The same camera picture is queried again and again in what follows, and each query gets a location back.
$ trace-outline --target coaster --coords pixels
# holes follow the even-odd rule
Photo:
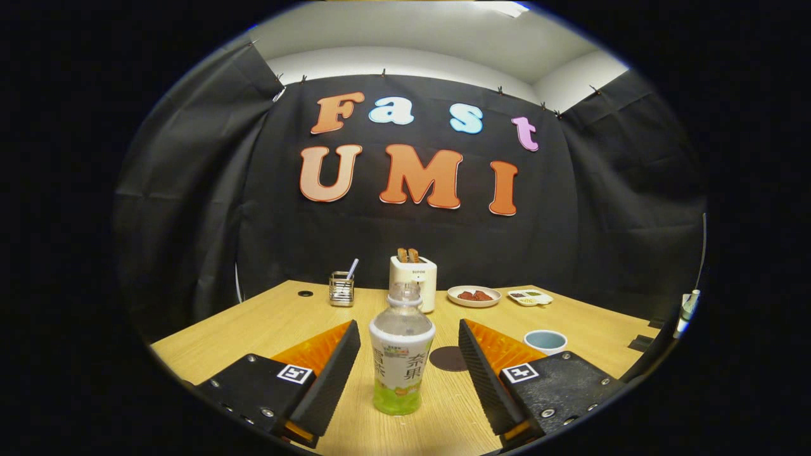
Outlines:
[[[428,356],[431,364],[443,371],[464,372],[467,370],[465,358],[461,355],[458,346],[443,346],[431,352]]]

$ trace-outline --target green tea drink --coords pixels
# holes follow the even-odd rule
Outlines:
[[[436,327],[418,309],[423,302],[418,284],[392,284],[386,301],[388,309],[369,324],[375,363],[374,404],[389,415],[408,415],[421,403],[419,386]]]

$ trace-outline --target cup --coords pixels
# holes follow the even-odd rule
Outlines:
[[[354,302],[354,279],[347,279],[346,271],[335,271],[329,275],[329,303],[333,306],[350,308]]]
[[[527,333],[524,336],[524,343],[544,353],[546,356],[551,356],[565,350],[569,340],[566,336],[556,331],[538,329]]]

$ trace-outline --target bottle cap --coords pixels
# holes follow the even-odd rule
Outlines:
[[[419,291],[419,284],[416,282],[395,282],[388,289],[386,300],[389,304],[397,307],[415,307],[423,303],[423,297],[419,295]]]

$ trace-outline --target orange letter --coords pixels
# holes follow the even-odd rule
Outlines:
[[[496,191],[490,203],[490,212],[495,215],[515,215],[513,178],[518,174],[518,168],[506,161],[491,161],[490,167],[496,172]]]
[[[403,181],[408,185],[414,203],[422,202],[428,188],[434,190],[428,196],[428,205],[434,208],[458,209],[461,205],[456,196],[457,167],[462,157],[453,150],[440,150],[423,167],[413,147],[406,144],[391,144],[386,153],[392,158],[388,172],[388,186],[380,193],[384,203],[403,204],[408,197],[402,191]]]
[[[310,133],[318,135],[327,131],[341,130],[344,123],[338,120],[338,115],[349,118],[354,108],[352,101],[360,103],[363,99],[363,92],[321,98],[318,100],[318,104],[321,106],[321,111],[318,113],[318,123],[310,130]]]
[[[363,148],[356,144],[340,146],[335,149],[335,153],[341,156],[338,165],[338,179],[331,187],[321,185],[321,163],[329,153],[325,147],[309,147],[302,151],[302,175],[298,181],[298,187],[302,194],[309,200],[328,203],[339,200],[346,195],[352,185],[352,174],[354,172],[354,159]]]

